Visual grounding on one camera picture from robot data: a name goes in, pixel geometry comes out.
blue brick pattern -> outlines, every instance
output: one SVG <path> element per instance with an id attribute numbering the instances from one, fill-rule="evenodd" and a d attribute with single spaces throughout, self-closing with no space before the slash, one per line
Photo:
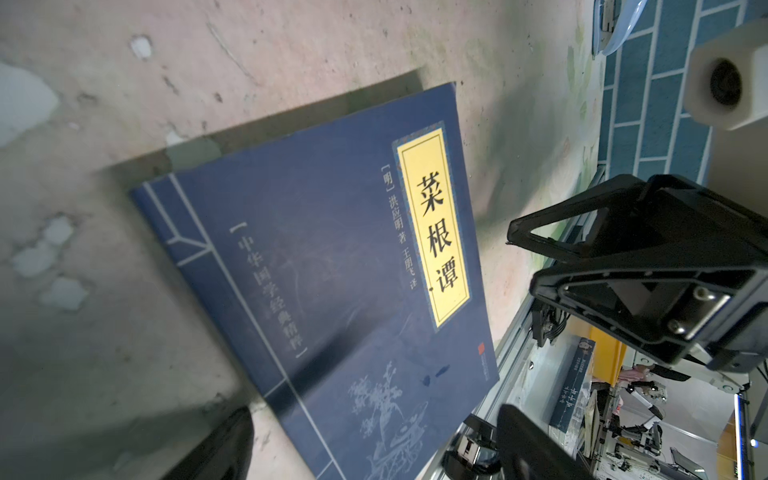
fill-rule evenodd
<path id="1" fill-rule="evenodd" d="M 766 12 L 768 0 L 648 0 L 606 59 L 598 162 L 609 177 L 669 173 L 706 183 L 712 131 L 683 108 L 689 46 Z"/>
<path id="2" fill-rule="evenodd" d="M 611 176 L 631 174 L 634 168 L 634 150 L 637 147 L 638 125 L 616 127 L 611 148 Z"/>
<path id="3" fill-rule="evenodd" d="M 608 55 L 605 59 L 605 83 L 606 87 L 614 84 L 616 76 L 616 55 Z"/>
<path id="4" fill-rule="evenodd" d="M 611 105 L 613 104 L 613 91 L 603 90 L 603 113 L 602 118 L 611 118 Z M 602 121 L 600 123 L 600 142 L 598 143 L 598 160 L 605 159 L 605 152 L 608 149 L 608 128 L 610 127 L 609 121 Z"/>
<path id="5" fill-rule="evenodd" d="M 637 175 L 636 177 L 648 181 L 649 178 L 653 177 L 654 175 L 659 175 L 664 173 L 664 168 L 667 167 L 667 161 L 666 160 L 652 160 L 652 161 L 645 161 L 640 162 L 637 166 Z"/>
<path id="6" fill-rule="evenodd" d="M 667 0 L 661 6 L 661 19 L 656 40 L 654 73 L 685 67 L 688 40 L 693 27 L 696 0 Z"/>
<path id="7" fill-rule="evenodd" d="M 645 73 L 648 68 L 650 35 L 627 40 L 621 47 L 626 55 L 621 57 L 619 88 L 616 98 L 616 122 L 640 120 L 643 107 Z"/>
<path id="8" fill-rule="evenodd" d="M 672 138 L 674 116 L 677 113 L 677 96 L 683 74 L 670 75 L 650 81 L 648 112 L 643 132 L 642 157 L 664 157 Z"/>
<path id="9" fill-rule="evenodd" d="M 712 15 L 707 15 L 699 20 L 699 31 L 696 36 L 696 45 L 707 43 L 709 40 L 729 31 L 736 24 L 739 8 L 733 7 Z"/>
<path id="10" fill-rule="evenodd" d="M 696 180 L 710 128 L 690 118 L 681 118 L 672 152 L 670 173 Z"/>

wall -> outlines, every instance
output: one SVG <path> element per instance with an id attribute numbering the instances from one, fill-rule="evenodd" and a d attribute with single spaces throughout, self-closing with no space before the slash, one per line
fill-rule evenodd
<path id="1" fill-rule="evenodd" d="M 501 338 L 538 269 L 510 219 L 594 174 L 591 7 L 0 2 L 2 476 L 159 478 L 252 399 L 253 478 L 312 478 L 127 187 L 449 81 Z"/>
<path id="2" fill-rule="evenodd" d="M 696 45 L 758 18 L 764 0 L 648 0 L 629 39 L 607 57 L 598 160 L 609 177 L 678 174 L 703 184 L 712 131 L 683 108 Z"/>

peeling paint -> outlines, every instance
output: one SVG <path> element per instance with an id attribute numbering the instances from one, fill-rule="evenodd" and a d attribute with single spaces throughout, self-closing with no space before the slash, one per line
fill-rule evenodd
<path id="1" fill-rule="evenodd" d="M 0 62 L 0 148 L 46 122 L 58 103 L 40 77 Z"/>
<path id="2" fill-rule="evenodd" d="M 26 247 L 11 258 L 13 270 L 24 278 L 32 278 L 51 268 L 61 247 L 74 233 L 72 222 L 64 214 L 51 218 L 31 247 Z"/>
<path id="3" fill-rule="evenodd" d="M 79 280 L 60 276 L 40 294 L 39 300 L 43 305 L 74 312 L 80 309 L 87 297 L 88 291 Z"/>
<path id="4" fill-rule="evenodd" d="M 13 270 L 25 277 L 32 278 L 45 272 L 56 262 L 58 248 L 45 240 L 38 240 L 33 247 L 27 247 L 11 258 Z"/>
<path id="5" fill-rule="evenodd" d="M 51 245 L 61 246 L 74 233 L 74 227 L 66 215 L 57 215 L 48 221 L 43 230 L 43 239 Z"/>
<path id="6" fill-rule="evenodd" d="M 152 56 L 152 40 L 146 35 L 136 35 L 131 39 L 131 50 L 136 58 L 146 60 Z"/>
<path id="7" fill-rule="evenodd" d="M 165 146 L 173 147 L 174 145 L 184 143 L 185 140 L 186 138 L 176 133 L 175 130 L 171 130 L 165 135 Z"/>

chinese characters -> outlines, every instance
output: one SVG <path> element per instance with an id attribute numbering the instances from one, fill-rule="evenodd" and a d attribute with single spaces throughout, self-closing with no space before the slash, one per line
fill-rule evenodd
<path id="1" fill-rule="evenodd" d="M 384 176 L 384 185 L 386 186 L 386 191 L 390 192 L 395 188 L 395 184 L 392 180 L 392 168 L 389 166 L 389 164 L 384 165 L 382 167 L 382 172 L 385 172 L 383 176 Z M 389 196 L 389 209 L 392 211 L 392 222 L 395 224 L 395 230 L 398 231 L 397 239 L 400 242 L 400 244 L 403 245 L 408 240 L 408 237 L 406 236 L 405 224 L 402 221 L 402 215 L 400 213 L 400 204 L 397 200 L 397 195 Z M 403 248 L 402 256 L 404 259 L 406 270 L 411 274 L 411 277 L 412 277 L 411 281 L 409 282 L 409 285 L 411 287 L 411 290 L 414 290 L 417 285 L 416 271 L 413 269 L 413 258 L 411 257 L 411 253 L 409 252 L 408 247 Z"/>
<path id="2" fill-rule="evenodd" d="M 470 300 L 444 129 L 437 124 L 395 146 L 400 162 L 396 171 L 405 184 L 402 209 L 412 221 L 418 247 L 403 255 L 412 258 L 409 266 L 423 268 L 437 327 Z"/>
<path id="3" fill-rule="evenodd" d="M 283 335 L 293 350 L 302 346 L 303 338 L 299 333 L 296 324 L 293 322 L 290 313 L 286 309 L 285 300 L 280 296 L 280 288 L 272 280 L 272 274 L 266 265 L 263 265 L 264 258 L 261 253 L 253 249 L 253 238 L 243 235 L 238 241 L 237 246 L 246 251 L 246 262 L 251 267 L 251 273 L 261 289 L 262 299 L 269 305 L 269 312 L 279 323 Z"/>

blue tile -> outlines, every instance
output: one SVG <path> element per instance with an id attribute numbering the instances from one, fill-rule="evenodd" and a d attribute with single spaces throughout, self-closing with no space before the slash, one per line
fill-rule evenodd
<path id="1" fill-rule="evenodd" d="M 671 0 L 661 8 L 654 73 L 685 66 L 696 0 Z"/>
<path id="2" fill-rule="evenodd" d="M 708 126 L 698 124 L 690 118 L 680 119 L 670 164 L 671 174 L 682 175 L 688 180 L 696 181 L 709 130 Z"/>
<path id="3" fill-rule="evenodd" d="M 648 0 L 643 8 L 643 13 L 640 14 L 640 18 L 637 23 L 634 24 L 632 31 L 645 30 L 654 26 L 654 16 L 656 15 L 656 0 Z"/>
<path id="4" fill-rule="evenodd" d="M 736 26 L 736 16 L 738 14 L 739 8 L 733 7 L 701 17 L 701 20 L 699 20 L 699 32 L 696 35 L 696 45 L 703 44 L 731 30 Z"/>
<path id="5" fill-rule="evenodd" d="M 703 0 L 703 2 L 701 2 L 701 9 L 707 10 L 708 8 L 717 7 L 731 1 L 733 0 Z"/>
<path id="6" fill-rule="evenodd" d="M 672 123 L 677 112 L 677 97 L 680 95 L 682 80 L 683 74 L 678 74 L 650 82 L 642 157 L 661 157 L 669 151 Z"/>
<path id="7" fill-rule="evenodd" d="M 622 47 L 619 92 L 616 98 L 618 123 L 640 120 L 649 51 L 650 35 L 628 40 Z"/>
<path id="8" fill-rule="evenodd" d="M 616 76 L 616 53 L 612 53 L 605 58 L 605 81 L 603 85 L 606 87 L 614 84 L 614 77 Z"/>
<path id="9" fill-rule="evenodd" d="M 639 125 L 614 128 L 614 143 L 611 146 L 611 176 L 632 174 L 634 151 L 637 147 Z"/>
<path id="10" fill-rule="evenodd" d="M 603 113 L 600 119 L 600 143 L 598 145 L 598 161 L 604 161 L 608 150 L 608 129 L 611 126 L 611 102 L 614 100 L 613 91 L 603 91 Z"/>
<path id="11" fill-rule="evenodd" d="M 648 181 L 654 175 L 664 173 L 664 167 L 667 166 L 666 160 L 653 160 L 640 162 L 637 165 L 637 178 Z"/>
<path id="12" fill-rule="evenodd" d="M 758 18 L 768 18 L 768 2 L 766 0 L 752 0 L 746 3 L 744 23 Z"/>

